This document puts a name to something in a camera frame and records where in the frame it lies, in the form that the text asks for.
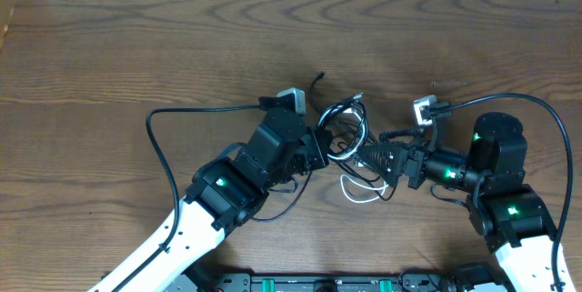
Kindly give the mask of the black cable blue connector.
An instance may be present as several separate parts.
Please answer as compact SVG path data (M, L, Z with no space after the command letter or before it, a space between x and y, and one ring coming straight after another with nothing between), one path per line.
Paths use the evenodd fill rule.
M319 118L317 124L318 128L324 129L331 124L337 116L351 114L356 117L356 127L352 132L352 139L346 145L346 148L341 151L329 151L327 153L328 158L333 161L347 161L351 159L367 142L373 141L367 119L366 107L361 101L363 95L363 93L359 93L329 106Z

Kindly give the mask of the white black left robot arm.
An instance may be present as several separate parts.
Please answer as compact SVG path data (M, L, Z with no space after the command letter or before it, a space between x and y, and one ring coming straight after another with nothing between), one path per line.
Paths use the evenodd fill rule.
M163 291L200 257L250 220L270 189L328 166L333 135L274 107L249 141L198 169L177 208L95 291Z

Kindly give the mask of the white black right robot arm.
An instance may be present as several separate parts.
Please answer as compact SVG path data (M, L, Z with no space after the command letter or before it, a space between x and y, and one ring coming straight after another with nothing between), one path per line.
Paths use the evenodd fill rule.
M526 184L527 141L520 121L490 112L480 116L468 152L441 146L438 132L386 132L362 146L359 163L390 186L401 176L419 188L425 181L466 193L460 205L504 271L514 291L573 291L559 226L545 202Z

